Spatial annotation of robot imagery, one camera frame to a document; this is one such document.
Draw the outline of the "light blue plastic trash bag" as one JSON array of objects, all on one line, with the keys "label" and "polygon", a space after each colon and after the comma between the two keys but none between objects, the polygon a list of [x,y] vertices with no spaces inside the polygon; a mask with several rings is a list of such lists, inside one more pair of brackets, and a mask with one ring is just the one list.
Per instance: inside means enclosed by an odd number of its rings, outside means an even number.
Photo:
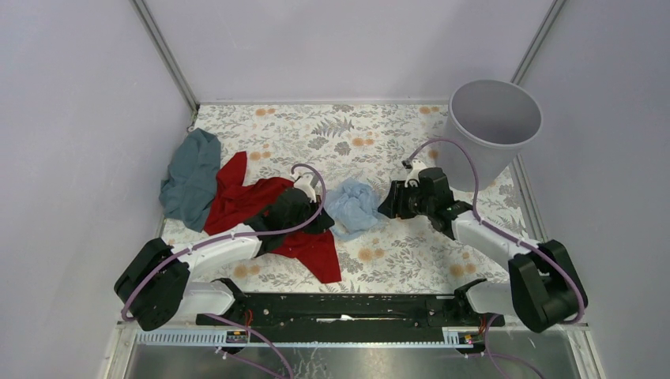
[{"label": "light blue plastic trash bag", "polygon": [[347,178],[326,194],[324,209],[333,219],[330,228],[335,239],[347,242],[387,224],[378,211],[378,194],[366,183]]}]

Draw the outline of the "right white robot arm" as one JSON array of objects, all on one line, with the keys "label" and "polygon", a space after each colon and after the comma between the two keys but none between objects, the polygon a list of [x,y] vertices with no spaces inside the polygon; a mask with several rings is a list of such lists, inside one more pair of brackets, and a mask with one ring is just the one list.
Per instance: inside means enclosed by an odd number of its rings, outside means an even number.
[{"label": "right white robot arm", "polygon": [[505,283],[472,282],[454,293],[453,313],[463,325],[485,313],[513,315],[533,332],[580,318],[589,304],[566,247],[556,240],[524,240],[495,226],[474,206],[454,198],[446,175],[437,167],[411,171],[394,180],[378,212],[402,220],[426,217],[434,230],[471,246],[503,267]]}]

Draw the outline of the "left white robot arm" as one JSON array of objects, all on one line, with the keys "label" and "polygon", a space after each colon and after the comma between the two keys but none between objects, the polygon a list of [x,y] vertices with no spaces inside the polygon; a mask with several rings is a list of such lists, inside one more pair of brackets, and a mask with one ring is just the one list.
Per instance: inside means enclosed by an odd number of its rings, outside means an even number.
[{"label": "left white robot arm", "polygon": [[233,228],[199,242],[171,246],[162,238],[144,244],[114,292],[123,303],[124,321],[152,331],[176,316],[216,314],[225,324],[241,321],[245,304],[222,282],[200,282],[208,271],[271,253],[299,232],[318,235],[334,225],[319,200],[296,188]]}]

